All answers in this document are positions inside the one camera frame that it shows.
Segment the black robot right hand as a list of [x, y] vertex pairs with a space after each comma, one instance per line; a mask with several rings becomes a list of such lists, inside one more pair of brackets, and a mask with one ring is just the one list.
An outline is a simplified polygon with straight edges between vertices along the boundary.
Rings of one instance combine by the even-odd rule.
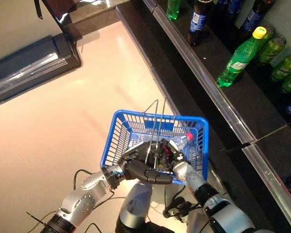
[[174, 163], [184, 160], [185, 155], [173, 140], [162, 139], [160, 141], [160, 153], [157, 161], [159, 169], [172, 171]]

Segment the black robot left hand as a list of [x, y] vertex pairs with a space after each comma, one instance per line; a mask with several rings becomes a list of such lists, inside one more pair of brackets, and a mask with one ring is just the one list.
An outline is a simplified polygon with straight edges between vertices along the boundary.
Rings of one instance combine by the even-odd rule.
[[154, 169], [154, 155], [149, 141], [126, 150], [117, 161], [126, 180], [139, 179], [150, 184], [171, 184], [173, 178]]

